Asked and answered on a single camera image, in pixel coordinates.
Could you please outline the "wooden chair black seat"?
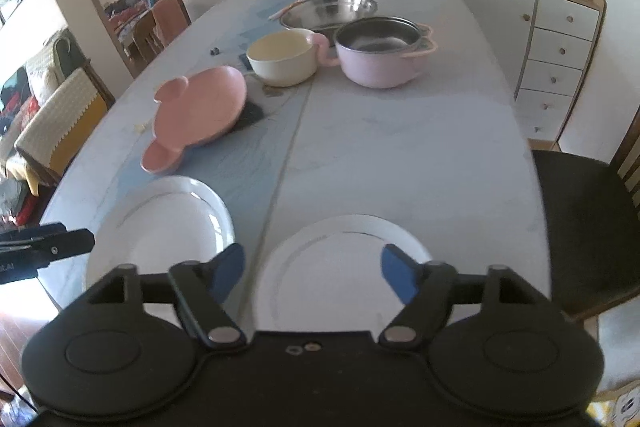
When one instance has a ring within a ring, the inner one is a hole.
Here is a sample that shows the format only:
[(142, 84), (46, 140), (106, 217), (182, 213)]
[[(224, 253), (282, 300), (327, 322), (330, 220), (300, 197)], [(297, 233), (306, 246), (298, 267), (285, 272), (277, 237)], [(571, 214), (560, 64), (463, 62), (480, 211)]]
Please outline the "wooden chair black seat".
[(577, 321), (639, 295), (639, 119), (609, 162), (534, 150), (552, 301)]

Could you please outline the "pink bear-shaped plate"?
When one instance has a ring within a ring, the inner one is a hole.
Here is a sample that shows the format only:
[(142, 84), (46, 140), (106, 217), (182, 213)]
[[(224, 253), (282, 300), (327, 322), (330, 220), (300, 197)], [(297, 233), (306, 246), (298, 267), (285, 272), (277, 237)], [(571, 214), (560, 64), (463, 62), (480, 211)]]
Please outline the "pink bear-shaped plate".
[(176, 169), (187, 148), (228, 132), (246, 99), (242, 72), (228, 65), (164, 82), (154, 94), (153, 140), (142, 154), (142, 169), (154, 174)]

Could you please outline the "small white plate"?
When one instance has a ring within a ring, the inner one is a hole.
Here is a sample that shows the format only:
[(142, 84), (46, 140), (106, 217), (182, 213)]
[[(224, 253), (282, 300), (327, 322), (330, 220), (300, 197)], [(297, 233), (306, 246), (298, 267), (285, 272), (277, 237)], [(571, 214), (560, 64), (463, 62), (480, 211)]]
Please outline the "small white plate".
[(378, 335), (402, 307), (382, 274), (387, 244), (417, 262), (432, 259), (408, 231), (367, 215), (321, 220), (285, 239), (265, 257), (257, 275), (256, 329)]

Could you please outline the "white drawer cabinet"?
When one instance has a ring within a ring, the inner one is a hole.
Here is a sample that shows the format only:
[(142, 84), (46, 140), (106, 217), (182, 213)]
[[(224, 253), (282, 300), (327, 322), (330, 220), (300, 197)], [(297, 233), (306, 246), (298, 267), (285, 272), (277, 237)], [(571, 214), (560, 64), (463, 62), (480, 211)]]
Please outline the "white drawer cabinet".
[(503, 71), (532, 147), (557, 150), (598, 44), (605, 0), (463, 0)]

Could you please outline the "large white plate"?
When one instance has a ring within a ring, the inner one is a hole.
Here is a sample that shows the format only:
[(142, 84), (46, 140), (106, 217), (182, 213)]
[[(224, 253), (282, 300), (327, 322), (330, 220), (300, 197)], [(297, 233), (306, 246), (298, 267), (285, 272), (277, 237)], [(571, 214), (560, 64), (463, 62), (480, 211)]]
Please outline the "large white plate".
[(187, 176), (164, 176), (131, 191), (107, 213), (84, 286), (119, 265), (154, 274), (183, 261), (206, 262), (234, 240), (230, 212), (217, 193)]

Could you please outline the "cream bowl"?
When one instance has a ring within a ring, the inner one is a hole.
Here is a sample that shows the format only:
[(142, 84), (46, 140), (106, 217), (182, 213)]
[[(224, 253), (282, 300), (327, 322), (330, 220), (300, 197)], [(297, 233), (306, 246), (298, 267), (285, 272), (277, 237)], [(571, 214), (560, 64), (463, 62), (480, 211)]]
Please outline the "cream bowl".
[(254, 74), (268, 87), (288, 88), (311, 78), (318, 69), (317, 47), (308, 29), (266, 35), (246, 50)]

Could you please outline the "pink pot with handle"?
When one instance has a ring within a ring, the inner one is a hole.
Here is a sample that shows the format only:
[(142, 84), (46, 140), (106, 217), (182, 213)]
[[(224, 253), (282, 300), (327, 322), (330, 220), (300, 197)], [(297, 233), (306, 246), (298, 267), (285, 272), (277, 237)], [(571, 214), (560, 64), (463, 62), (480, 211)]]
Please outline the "pink pot with handle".
[(325, 35), (306, 37), (317, 47), (323, 67), (339, 67), (352, 82), (369, 89), (392, 89), (416, 79), (426, 58), (438, 50), (433, 28), (397, 16), (375, 16), (356, 20), (334, 34), (336, 57), (330, 57)]

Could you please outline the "stainless steel bowl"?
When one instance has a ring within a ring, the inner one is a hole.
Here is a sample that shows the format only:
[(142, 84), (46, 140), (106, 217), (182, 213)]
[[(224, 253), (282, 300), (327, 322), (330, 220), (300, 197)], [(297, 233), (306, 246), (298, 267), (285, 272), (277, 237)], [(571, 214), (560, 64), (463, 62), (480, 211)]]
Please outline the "stainless steel bowl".
[(374, 0), (297, 0), (272, 18), (285, 28), (322, 31), (337, 29), (376, 12), (378, 4)]

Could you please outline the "blue patterned table mat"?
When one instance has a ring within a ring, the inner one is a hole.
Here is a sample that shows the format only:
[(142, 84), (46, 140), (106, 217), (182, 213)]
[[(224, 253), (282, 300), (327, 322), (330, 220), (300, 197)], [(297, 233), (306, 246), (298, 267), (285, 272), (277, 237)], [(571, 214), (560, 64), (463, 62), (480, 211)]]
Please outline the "blue patterned table mat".
[[(156, 90), (180, 75), (228, 65), (239, 69), (246, 81), (247, 99), (239, 120), (220, 138), (187, 148), (172, 171), (205, 183), (220, 196), (230, 212), (235, 240), (243, 245), (248, 261), (255, 259), (311, 84), (265, 86), (250, 70), (246, 50), (280, 30), (272, 14), (293, 1), (227, 0), (216, 5), (127, 90), (107, 121), (108, 149), (119, 164), (96, 210), (96, 222), (102, 223), (127, 194), (154, 179), (140, 165), (152, 130), (137, 127), (151, 124)], [(220, 54), (210, 55), (213, 48)]]

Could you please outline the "wooden chair far side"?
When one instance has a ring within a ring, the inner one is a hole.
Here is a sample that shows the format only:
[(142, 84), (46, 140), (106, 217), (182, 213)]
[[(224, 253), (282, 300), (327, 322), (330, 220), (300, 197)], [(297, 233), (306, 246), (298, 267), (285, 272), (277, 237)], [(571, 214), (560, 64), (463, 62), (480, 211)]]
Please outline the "wooden chair far side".
[(183, 0), (158, 0), (134, 25), (132, 38), (143, 60), (151, 63), (191, 24)]

